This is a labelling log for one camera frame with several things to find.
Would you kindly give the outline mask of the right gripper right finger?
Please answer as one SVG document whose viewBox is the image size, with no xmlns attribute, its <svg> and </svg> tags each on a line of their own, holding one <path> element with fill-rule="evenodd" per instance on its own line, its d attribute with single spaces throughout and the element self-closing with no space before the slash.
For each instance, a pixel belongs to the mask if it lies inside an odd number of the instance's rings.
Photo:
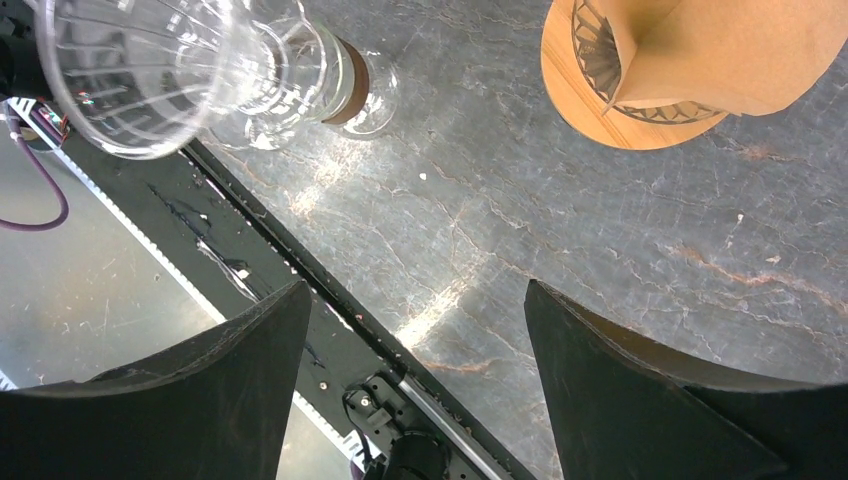
<svg viewBox="0 0 848 480">
<path fill-rule="evenodd" d="M 845 385 L 697 358 L 538 280 L 524 311 L 566 478 L 846 477 Z"/>
</svg>

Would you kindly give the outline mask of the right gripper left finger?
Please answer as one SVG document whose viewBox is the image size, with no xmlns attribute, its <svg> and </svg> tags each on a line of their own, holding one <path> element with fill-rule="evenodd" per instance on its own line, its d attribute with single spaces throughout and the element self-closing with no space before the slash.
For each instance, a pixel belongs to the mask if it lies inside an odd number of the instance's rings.
<svg viewBox="0 0 848 480">
<path fill-rule="evenodd" d="M 1 395 L 5 479 L 273 479 L 311 314 L 306 283 L 85 381 Z"/>
</svg>

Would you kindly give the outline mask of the clear glass dripper with handle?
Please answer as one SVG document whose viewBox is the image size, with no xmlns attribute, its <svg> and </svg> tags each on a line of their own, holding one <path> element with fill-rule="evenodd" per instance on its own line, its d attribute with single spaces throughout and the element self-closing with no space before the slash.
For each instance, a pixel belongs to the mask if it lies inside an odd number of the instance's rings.
<svg viewBox="0 0 848 480">
<path fill-rule="evenodd" d="M 112 155 L 157 159 L 204 132 L 272 149 L 318 117 L 327 44 L 299 1 L 269 20 L 245 1 L 42 1 L 35 19 L 56 102 Z"/>
</svg>

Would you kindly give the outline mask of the glass carafe with brown band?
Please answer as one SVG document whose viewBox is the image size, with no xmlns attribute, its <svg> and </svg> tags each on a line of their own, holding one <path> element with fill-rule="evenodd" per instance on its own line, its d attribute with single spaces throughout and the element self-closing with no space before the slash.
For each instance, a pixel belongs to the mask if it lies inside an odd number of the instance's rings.
<svg viewBox="0 0 848 480">
<path fill-rule="evenodd" d="M 399 77 L 384 55 L 357 49 L 319 22 L 277 20 L 257 28 L 271 66 L 258 104 L 239 109 L 249 146 L 280 149 L 314 124 L 367 138 L 392 119 Z"/>
</svg>

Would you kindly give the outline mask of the clear ribbed glass dripper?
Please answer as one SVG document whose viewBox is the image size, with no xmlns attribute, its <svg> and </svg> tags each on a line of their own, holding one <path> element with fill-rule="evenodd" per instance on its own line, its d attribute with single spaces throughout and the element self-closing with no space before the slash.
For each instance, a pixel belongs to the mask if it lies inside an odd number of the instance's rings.
<svg viewBox="0 0 848 480">
<path fill-rule="evenodd" d="M 571 21 L 572 43 L 580 72 L 606 105 L 622 77 L 610 24 L 596 1 L 575 1 Z M 611 109 L 630 119 L 655 125 L 692 124 L 722 114 L 720 110 L 692 101 L 645 108 L 616 105 Z"/>
</svg>

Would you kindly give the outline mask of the brown paper coffee filter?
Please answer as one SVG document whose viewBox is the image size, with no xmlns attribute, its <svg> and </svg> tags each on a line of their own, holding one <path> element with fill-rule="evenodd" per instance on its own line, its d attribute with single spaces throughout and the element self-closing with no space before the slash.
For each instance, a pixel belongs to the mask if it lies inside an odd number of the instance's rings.
<svg viewBox="0 0 848 480">
<path fill-rule="evenodd" d="M 847 40 L 844 1 L 603 1 L 621 79 L 611 104 L 691 101 L 735 115 L 787 108 Z"/>
</svg>

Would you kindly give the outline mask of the round wooden dripper stand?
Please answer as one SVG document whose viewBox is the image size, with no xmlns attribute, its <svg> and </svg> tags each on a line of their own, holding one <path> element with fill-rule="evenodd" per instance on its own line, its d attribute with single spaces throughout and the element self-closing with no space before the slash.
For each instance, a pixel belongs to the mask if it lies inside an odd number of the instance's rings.
<svg viewBox="0 0 848 480">
<path fill-rule="evenodd" d="M 560 116 L 575 130 L 605 146 L 648 151 L 679 145 L 718 125 L 726 114 L 684 125 L 655 125 L 607 108 L 578 67 L 572 43 L 575 1 L 555 1 L 545 20 L 540 61 L 543 82 Z"/>
</svg>

